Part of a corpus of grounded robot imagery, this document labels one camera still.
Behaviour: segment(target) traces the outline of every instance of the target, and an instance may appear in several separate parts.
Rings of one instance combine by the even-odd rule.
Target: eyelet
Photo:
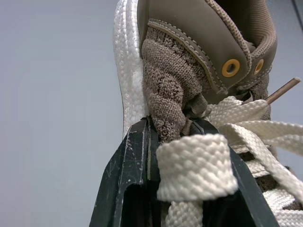
[[[254,75],[258,74],[261,71],[263,64],[264,64],[264,60],[263,59],[259,60],[259,62],[255,67]]]
[[[222,67],[222,75],[225,77],[233,77],[240,69],[240,62],[236,59],[228,60]]]

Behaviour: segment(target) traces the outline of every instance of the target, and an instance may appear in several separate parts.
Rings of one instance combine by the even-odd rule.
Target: shoelace
[[[283,210],[295,198],[303,203],[303,183],[268,150],[272,145],[303,155],[303,126],[260,121],[267,108],[265,100],[244,104],[228,97],[204,114],[220,134],[182,137],[158,148],[158,199],[171,202],[162,226],[201,227],[203,201],[237,191],[228,144],[238,154],[254,156],[246,164],[255,178],[271,174],[281,186],[263,193],[279,225],[303,226],[302,210]]]

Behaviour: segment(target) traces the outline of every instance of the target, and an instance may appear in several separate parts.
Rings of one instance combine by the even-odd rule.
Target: sneaker
[[[161,142],[170,143],[188,134],[189,117],[201,116],[231,96],[244,103],[266,99],[276,45],[265,0],[120,0],[114,51],[124,136],[132,124],[151,114]],[[259,118],[270,120],[269,106]],[[276,207],[282,206],[284,216],[289,211],[286,223],[291,224],[293,211],[301,215],[302,201],[297,194],[287,194],[284,203],[284,191],[275,193],[280,180],[267,167],[255,164],[258,158],[244,145],[239,155],[257,166],[252,171],[257,171],[253,174],[265,196],[281,196]],[[276,160],[274,146],[266,144],[272,160]],[[294,223],[303,226],[302,221]]]

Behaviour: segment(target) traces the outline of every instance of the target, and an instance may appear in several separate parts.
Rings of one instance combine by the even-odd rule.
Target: white midsole
[[[123,137],[130,126],[148,115],[142,89],[137,4],[138,0],[120,0],[114,20],[114,54],[124,111]]]

